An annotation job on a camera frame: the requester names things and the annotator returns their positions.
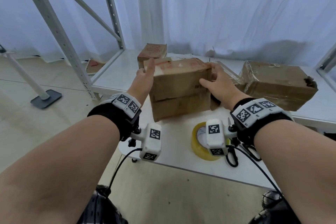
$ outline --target forearm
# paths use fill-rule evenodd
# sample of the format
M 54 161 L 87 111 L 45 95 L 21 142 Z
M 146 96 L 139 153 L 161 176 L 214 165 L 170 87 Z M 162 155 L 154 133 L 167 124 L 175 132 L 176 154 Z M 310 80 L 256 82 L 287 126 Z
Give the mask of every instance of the forearm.
M 32 212 L 60 212 L 76 223 L 119 142 L 119 130 L 107 118 L 90 116 L 52 137 L 0 175 L 0 202 Z M 11 215 L 7 222 L 22 222 Z
M 254 144 L 303 224 L 335 222 L 336 142 L 277 120 L 258 131 Z

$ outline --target black wrist strap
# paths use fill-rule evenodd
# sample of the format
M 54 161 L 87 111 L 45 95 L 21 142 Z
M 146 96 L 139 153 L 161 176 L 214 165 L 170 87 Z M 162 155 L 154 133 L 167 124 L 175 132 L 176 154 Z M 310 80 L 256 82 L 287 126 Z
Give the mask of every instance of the black wrist strap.
M 245 98 L 240 100 L 233 108 L 233 111 L 240 105 L 244 105 L 248 102 L 250 102 L 251 100 L 254 100 L 255 98 Z M 287 115 L 285 115 L 282 112 L 279 113 L 273 113 L 270 114 L 260 120 L 257 120 L 251 127 L 249 128 L 245 128 L 243 130 L 238 130 L 237 131 L 237 137 L 240 141 L 246 143 L 247 145 L 253 145 L 254 146 L 254 137 L 257 134 L 257 132 L 265 125 L 267 125 L 268 123 L 271 123 L 273 121 L 276 120 L 290 120 L 292 121 L 292 119 L 290 117 L 288 117 Z
M 139 127 L 140 113 L 141 109 L 138 110 L 134 118 L 131 120 L 127 114 L 125 114 L 124 110 L 119 109 L 112 103 L 106 103 L 93 108 L 87 116 L 101 115 L 108 118 L 119 129 L 120 141 L 125 141 L 129 138 L 131 132 L 133 132 L 135 128 Z

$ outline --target human hand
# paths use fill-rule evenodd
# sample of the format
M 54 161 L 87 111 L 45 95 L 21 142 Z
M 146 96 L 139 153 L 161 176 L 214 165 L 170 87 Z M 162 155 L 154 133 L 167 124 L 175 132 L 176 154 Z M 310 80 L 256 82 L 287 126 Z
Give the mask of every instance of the human hand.
M 147 71 L 141 68 L 136 72 L 136 76 L 127 93 L 135 97 L 141 105 L 144 104 L 149 91 L 153 86 L 153 76 L 155 72 L 154 59 L 149 60 Z
M 215 96 L 215 98 L 220 100 L 224 108 L 232 111 L 236 103 L 244 98 L 249 98 L 250 96 L 236 88 L 229 75 L 224 72 L 223 68 L 219 64 L 210 64 L 215 80 L 210 82 L 201 78 L 199 83 L 203 87 L 207 88 Z

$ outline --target floor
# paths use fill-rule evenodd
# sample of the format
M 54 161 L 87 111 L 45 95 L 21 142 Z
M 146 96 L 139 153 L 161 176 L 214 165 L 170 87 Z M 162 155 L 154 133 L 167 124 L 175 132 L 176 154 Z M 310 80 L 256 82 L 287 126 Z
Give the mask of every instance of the floor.
M 19 60 L 36 81 L 63 94 L 38 110 L 35 92 L 0 58 L 0 172 L 56 133 L 83 119 L 96 105 L 64 61 Z M 108 184 L 119 163 L 116 150 L 100 184 Z M 261 208 L 264 189 L 170 167 L 127 159 L 112 185 L 111 201 L 129 223 L 248 223 Z

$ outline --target pole base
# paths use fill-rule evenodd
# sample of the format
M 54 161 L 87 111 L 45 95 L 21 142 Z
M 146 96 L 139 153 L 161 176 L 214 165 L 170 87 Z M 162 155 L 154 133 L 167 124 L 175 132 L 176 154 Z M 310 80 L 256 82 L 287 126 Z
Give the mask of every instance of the pole base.
M 46 93 L 48 93 L 50 97 L 46 100 L 43 100 L 40 98 L 40 96 L 37 96 L 36 98 L 30 101 L 33 104 L 33 106 L 39 109 L 44 109 L 62 97 L 61 93 L 54 90 L 47 90 Z

